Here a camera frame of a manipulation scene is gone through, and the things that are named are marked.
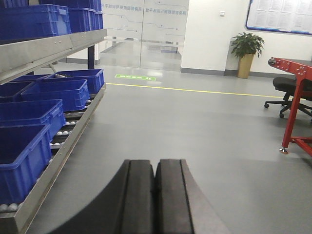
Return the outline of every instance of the chair base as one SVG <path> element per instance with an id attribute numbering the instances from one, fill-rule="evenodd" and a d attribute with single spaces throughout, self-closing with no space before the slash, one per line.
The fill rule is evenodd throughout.
<path id="1" fill-rule="evenodd" d="M 292 101 L 266 101 L 264 104 L 264 107 L 268 108 L 269 104 L 279 104 L 279 105 L 284 106 L 283 109 L 281 109 L 279 112 L 280 118 L 283 118 L 285 116 L 284 112 L 287 111 L 288 109 L 291 109 L 292 107 Z M 312 113 L 308 111 L 308 110 L 312 110 L 312 107 L 300 103 L 298 106 L 298 110 L 312 117 Z"/>

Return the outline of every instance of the gray floor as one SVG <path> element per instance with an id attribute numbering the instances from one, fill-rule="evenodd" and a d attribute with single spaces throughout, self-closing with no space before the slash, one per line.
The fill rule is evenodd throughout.
<path id="1" fill-rule="evenodd" d="M 58 70 L 85 69 L 59 63 Z M 124 159 L 184 158 L 233 234 L 312 233 L 312 161 L 291 144 L 278 149 L 287 122 L 272 79 L 205 76 L 106 66 L 105 96 L 39 210 L 29 234 L 46 234 L 106 186 Z M 114 78 L 145 75 L 156 81 Z M 168 87 L 187 90 L 159 89 Z M 311 136 L 298 113 L 294 135 Z"/>

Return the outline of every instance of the potted plant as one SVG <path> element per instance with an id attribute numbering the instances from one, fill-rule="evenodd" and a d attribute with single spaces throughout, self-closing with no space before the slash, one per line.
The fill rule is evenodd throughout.
<path id="1" fill-rule="evenodd" d="M 231 41 L 233 46 L 231 54 L 239 58 L 237 77 L 248 78 L 254 55 L 256 53 L 258 57 L 261 55 L 264 40 L 252 33 L 239 33 L 232 38 L 234 40 Z"/>

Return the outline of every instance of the gold plant pot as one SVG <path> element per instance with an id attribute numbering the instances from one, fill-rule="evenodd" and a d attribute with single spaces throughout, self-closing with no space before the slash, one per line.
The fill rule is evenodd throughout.
<path id="1" fill-rule="evenodd" d="M 253 59 L 252 54 L 245 54 L 244 57 L 239 58 L 237 77 L 248 78 Z"/>

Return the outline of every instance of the red workbench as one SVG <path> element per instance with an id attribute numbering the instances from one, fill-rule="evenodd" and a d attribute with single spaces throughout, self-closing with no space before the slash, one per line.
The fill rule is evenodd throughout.
<path id="1" fill-rule="evenodd" d="M 310 96 L 311 92 L 303 91 L 304 80 L 312 80 L 312 62 L 304 60 L 271 58 L 269 65 L 285 72 L 290 72 L 296 75 L 296 91 L 292 99 L 292 107 L 284 133 L 282 148 L 279 150 L 283 154 L 288 154 L 287 148 L 290 142 L 296 143 L 310 156 L 312 156 L 312 148 L 309 143 L 312 143 L 312 137 L 292 136 L 294 121 L 298 111 L 300 98 L 302 95 Z"/>

